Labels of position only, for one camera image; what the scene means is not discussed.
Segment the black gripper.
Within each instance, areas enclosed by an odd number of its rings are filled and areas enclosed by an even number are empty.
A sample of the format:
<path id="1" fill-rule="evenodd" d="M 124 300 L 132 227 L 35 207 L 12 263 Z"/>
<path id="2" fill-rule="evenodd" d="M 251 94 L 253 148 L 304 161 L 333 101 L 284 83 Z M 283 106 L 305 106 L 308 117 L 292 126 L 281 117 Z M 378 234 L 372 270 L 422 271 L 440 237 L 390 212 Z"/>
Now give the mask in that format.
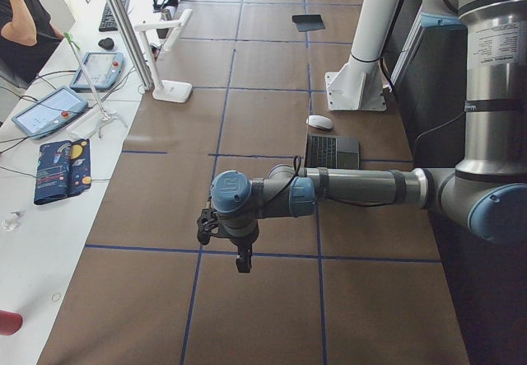
<path id="1" fill-rule="evenodd" d="M 249 273 L 252 269 L 253 244 L 259 237 L 259 229 L 255 228 L 249 235 L 232 236 L 230 241 L 237 246 L 236 268 L 239 273 Z"/>

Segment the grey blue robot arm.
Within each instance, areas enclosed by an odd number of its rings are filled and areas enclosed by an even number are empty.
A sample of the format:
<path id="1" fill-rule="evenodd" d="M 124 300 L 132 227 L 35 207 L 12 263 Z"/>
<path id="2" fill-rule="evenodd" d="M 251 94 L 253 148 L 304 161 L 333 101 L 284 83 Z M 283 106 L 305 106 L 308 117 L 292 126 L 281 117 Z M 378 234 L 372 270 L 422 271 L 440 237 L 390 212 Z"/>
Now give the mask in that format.
<path id="1" fill-rule="evenodd" d="M 453 168 L 367 171 L 275 166 L 264 179 L 225 171 L 198 218 L 198 241 L 237 247 L 247 273 L 263 218 L 300 217 L 331 199 L 434 208 L 484 240 L 526 238 L 526 0 L 422 0 L 424 26 L 467 28 L 464 158 Z"/>

